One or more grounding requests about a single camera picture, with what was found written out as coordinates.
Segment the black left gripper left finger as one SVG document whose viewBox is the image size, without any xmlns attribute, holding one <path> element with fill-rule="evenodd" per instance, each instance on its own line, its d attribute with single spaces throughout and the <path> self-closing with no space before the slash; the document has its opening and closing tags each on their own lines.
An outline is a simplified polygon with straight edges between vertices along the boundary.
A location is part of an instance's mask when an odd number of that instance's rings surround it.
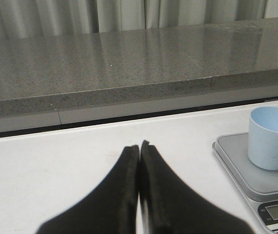
<svg viewBox="0 0 278 234">
<path fill-rule="evenodd" d="M 134 234 L 139 147 L 125 147 L 110 172 L 77 204 L 43 223 L 39 234 Z"/>
</svg>

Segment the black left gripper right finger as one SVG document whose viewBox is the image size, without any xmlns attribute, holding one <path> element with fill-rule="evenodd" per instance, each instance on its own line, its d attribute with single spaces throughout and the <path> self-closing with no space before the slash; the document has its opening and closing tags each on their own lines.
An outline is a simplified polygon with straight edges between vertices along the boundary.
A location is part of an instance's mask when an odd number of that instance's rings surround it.
<svg viewBox="0 0 278 234">
<path fill-rule="evenodd" d="M 240 218 L 187 186 L 155 146 L 143 141 L 139 163 L 140 203 L 146 234 L 251 234 Z"/>
</svg>

